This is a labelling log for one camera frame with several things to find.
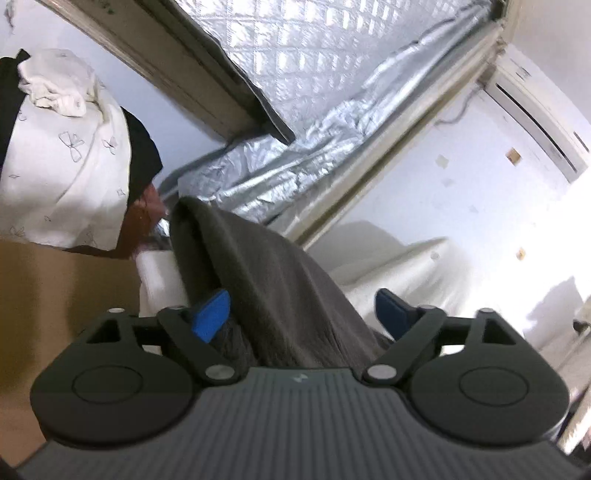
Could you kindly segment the dark grey knit sweater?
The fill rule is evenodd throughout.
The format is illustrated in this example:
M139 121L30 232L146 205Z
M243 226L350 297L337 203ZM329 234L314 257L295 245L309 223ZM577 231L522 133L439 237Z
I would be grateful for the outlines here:
M363 371L391 346L304 250L262 225L179 200L172 250L189 302L228 292L230 315L211 346L238 372L252 367Z

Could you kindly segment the brown bed sheet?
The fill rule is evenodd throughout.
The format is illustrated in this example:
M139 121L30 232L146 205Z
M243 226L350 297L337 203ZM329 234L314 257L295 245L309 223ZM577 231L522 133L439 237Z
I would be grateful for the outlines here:
M36 376L111 307L138 311L131 260L1 243L1 457L15 465L44 442L29 402Z

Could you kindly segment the white cloth draped chair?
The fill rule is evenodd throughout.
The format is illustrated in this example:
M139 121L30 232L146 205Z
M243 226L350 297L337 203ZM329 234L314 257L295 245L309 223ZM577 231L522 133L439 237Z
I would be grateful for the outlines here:
M371 324L381 288L451 314L491 307L562 374L590 370L590 299L574 277L544 288L539 274L481 259L449 237L403 244L367 221L333 227L310 252Z

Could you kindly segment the red suitcase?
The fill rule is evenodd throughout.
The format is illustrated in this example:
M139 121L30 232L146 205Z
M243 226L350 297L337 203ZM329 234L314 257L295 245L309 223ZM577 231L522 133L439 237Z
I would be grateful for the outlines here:
M149 184L127 209L119 240L117 257L129 258L166 215L166 207L153 184Z

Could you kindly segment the white cloth on suitcase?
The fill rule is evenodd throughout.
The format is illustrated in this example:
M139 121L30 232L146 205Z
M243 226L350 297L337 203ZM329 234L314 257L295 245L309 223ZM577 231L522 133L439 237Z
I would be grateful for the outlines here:
M20 51L2 62L2 237L115 248L130 200L122 108L68 50Z

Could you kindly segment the crumpled silver foil curtain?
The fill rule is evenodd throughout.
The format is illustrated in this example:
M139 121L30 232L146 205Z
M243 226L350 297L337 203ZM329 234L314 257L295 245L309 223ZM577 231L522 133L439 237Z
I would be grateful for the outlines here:
M172 207L193 197L249 221L272 221L323 179L337 176L435 67L489 21L483 5L472 4L436 23L380 55L360 85L290 145L270 136L232 143L173 171L158 188L161 199Z

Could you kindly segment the silver quilted insulation panel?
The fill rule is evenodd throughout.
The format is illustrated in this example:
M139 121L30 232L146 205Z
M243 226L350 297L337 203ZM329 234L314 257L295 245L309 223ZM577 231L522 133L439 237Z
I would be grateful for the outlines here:
M295 134L390 54L489 1L180 1Z

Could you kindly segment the white wall air conditioner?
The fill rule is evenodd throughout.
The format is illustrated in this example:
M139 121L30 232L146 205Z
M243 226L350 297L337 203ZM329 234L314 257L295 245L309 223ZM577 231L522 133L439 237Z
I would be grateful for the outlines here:
M511 47L485 91L538 143L570 183L590 166L590 123L543 71Z

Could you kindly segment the dark wooden window frame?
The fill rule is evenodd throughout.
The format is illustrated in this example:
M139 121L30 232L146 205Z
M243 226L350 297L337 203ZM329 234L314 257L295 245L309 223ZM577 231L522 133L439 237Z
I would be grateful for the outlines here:
M242 68L174 1L45 1L226 140L296 135Z

